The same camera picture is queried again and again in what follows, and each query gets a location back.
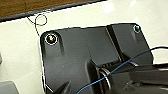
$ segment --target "mounting hole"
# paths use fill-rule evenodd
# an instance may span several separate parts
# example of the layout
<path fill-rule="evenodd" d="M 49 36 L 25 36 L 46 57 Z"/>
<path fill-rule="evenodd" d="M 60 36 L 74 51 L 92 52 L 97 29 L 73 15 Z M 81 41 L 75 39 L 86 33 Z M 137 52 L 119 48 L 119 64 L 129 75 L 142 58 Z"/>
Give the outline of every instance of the mounting hole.
<path fill-rule="evenodd" d="M 46 35 L 45 41 L 49 45 L 54 45 L 58 42 L 58 37 L 57 37 L 57 35 L 50 33 L 50 34 Z"/>
<path fill-rule="evenodd" d="M 141 32 L 141 27 L 139 25 L 134 25 L 133 29 L 134 29 L 135 33 Z"/>

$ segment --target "black plastic panel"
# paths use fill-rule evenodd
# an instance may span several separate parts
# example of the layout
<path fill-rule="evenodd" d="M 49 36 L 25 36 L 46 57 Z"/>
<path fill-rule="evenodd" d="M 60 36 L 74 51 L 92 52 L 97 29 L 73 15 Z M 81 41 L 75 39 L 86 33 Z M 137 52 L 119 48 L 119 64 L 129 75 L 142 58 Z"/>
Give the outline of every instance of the black plastic panel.
<path fill-rule="evenodd" d="M 118 48 L 107 31 L 108 27 L 112 27 L 120 51 L 127 57 L 131 58 L 149 49 L 142 32 L 134 32 L 134 25 L 136 24 L 128 23 L 90 28 L 66 28 L 43 33 L 40 44 L 45 68 L 45 84 L 55 91 L 65 82 L 70 81 L 70 94 L 75 94 L 80 88 L 91 83 L 93 79 L 100 78 L 96 68 L 88 67 L 90 60 L 95 63 L 95 67 L 113 62 L 123 63 L 119 59 L 120 52 L 116 50 Z M 55 34 L 58 42 L 54 45 L 48 44 L 45 40 L 48 34 Z M 139 65 L 152 64 L 152 61 L 151 53 L 135 60 Z M 97 77 L 91 77 L 90 74 L 93 74 L 91 72 L 96 72 Z M 94 93 L 95 88 L 89 87 L 80 94 L 102 94 L 100 83 L 97 84 L 97 89 L 100 90 L 100 93 Z"/>

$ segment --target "gray surface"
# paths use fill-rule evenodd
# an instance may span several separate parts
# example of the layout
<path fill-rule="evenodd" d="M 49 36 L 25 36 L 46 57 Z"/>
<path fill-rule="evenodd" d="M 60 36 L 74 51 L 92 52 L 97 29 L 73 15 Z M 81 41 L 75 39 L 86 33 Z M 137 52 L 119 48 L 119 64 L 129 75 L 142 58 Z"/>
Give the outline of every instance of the gray surface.
<path fill-rule="evenodd" d="M 0 64 L 2 63 L 2 57 L 1 57 L 1 53 L 0 53 Z"/>
<path fill-rule="evenodd" d="M 0 94 L 19 94 L 15 84 L 12 81 L 0 83 Z"/>

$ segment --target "thin wire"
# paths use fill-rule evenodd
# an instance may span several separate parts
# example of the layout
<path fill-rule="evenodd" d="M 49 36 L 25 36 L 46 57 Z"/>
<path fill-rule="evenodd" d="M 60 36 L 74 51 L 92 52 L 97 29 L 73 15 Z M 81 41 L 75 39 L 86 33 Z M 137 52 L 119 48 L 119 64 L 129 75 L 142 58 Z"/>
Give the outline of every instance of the thin wire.
<path fill-rule="evenodd" d="M 25 0 L 23 0 L 23 2 L 24 2 L 24 5 L 25 5 L 25 14 L 26 14 L 26 13 L 27 13 L 27 12 L 26 12 L 27 5 L 26 5 Z M 38 19 L 39 16 L 44 16 L 44 17 L 45 17 L 45 23 L 43 23 L 43 24 L 38 24 L 38 23 L 37 23 L 37 19 Z M 28 16 L 27 16 L 27 19 L 28 19 L 32 24 L 34 24 L 35 30 L 36 30 L 36 32 L 37 32 L 37 35 L 40 36 L 39 31 L 38 31 L 38 29 L 37 29 L 37 25 L 38 25 L 38 26 L 44 26 L 44 25 L 46 25 L 47 22 L 48 22 L 47 16 L 44 15 L 44 14 L 38 14 L 38 15 L 36 16 L 34 22 L 33 22 Z"/>
<path fill-rule="evenodd" d="M 79 94 L 79 93 L 80 93 L 82 90 L 84 90 L 85 88 L 90 87 L 90 86 L 92 86 L 92 85 L 94 85 L 94 84 L 96 84 L 96 83 L 98 83 L 98 82 L 104 80 L 106 77 L 110 76 L 112 73 L 114 73 L 116 70 L 118 70 L 118 69 L 121 68 L 122 66 L 126 65 L 126 64 L 129 63 L 129 62 L 132 62 L 133 59 L 135 59 L 135 58 L 137 58 L 137 57 L 139 57 L 139 56 L 141 56 L 141 55 L 143 55 L 143 54 L 145 54 L 145 53 L 147 53 L 147 52 L 150 52 L 150 51 L 152 51 L 152 50 L 156 50 L 156 49 L 168 49 L 168 47 L 166 47 L 166 46 L 154 47 L 154 48 L 152 48 L 152 49 L 149 49 L 149 50 L 146 50 L 146 51 L 143 51 L 143 52 L 139 53 L 138 55 L 134 56 L 133 58 L 127 60 L 126 62 L 124 62 L 124 63 L 122 63 L 121 65 L 119 65 L 118 67 L 116 67 L 113 71 L 111 71 L 109 74 L 107 74 L 107 75 L 104 76 L 103 78 L 101 78 L 101 79 L 99 79 L 99 80 L 97 80 L 97 81 L 95 81 L 95 82 L 93 82 L 93 83 L 91 83 L 91 84 L 89 84 L 89 85 L 84 86 L 84 87 L 81 88 L 76 94 Z"/>

